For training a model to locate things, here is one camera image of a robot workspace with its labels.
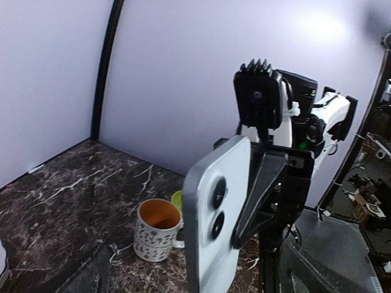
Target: screw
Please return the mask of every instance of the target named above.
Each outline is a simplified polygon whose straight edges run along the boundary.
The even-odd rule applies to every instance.
[[[274,186],[274,191],[279,192],[281,190],[281,183],[278,183],[276,186]]]
[[[254,90],[254,92],[252,93],[252,96],[255,99],[262,99],[262,93],[259,90]]]
[[[276,211],[278,207],[279,207],[279,203],[272,203],[270,205],[270,208],[272,211]]]

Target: zip tie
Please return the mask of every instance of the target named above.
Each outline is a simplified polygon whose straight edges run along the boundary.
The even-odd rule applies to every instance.
[[[36,167],[36,168],[33,168],[33,169],[27,171],[27,173],[32,174],[32,173],[34,173],[35,171],[37,171],[38,169],[41,169],[42,167],[43,167],[43,164],[42,164],[42,165],[39,165],[39,166]]]
[[[336,183],[335,180],[332,181],[335,185],[342,186],[340,183]]]
[[[356,133],[356,136],[361,138],[362,140],[365,140],[365,137],[362,137],[360,134]]]

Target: phone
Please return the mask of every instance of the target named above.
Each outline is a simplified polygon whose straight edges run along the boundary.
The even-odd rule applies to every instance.
[[[183,184],[183,230],[190,293],[225,293],[239,250],[232,233],[247,197],[250,140],[234,136],[199,160]]]

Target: mug handle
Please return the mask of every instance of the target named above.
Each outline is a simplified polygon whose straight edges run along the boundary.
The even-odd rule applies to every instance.
[[[182,213],[181,213],[181,223],[179,225],[179,230],[181,230],[182,228],[183,228],[183,219],[182,219]],[[184,249],[185,248],[185,242],[183,240],[175,240],[174,248]]]

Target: patterned mug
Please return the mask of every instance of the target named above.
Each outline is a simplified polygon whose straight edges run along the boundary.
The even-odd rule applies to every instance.
[[[137,210],[133,250],[149,262],[168,258],[181,224],[179,210],[169,201],[146,200]]]

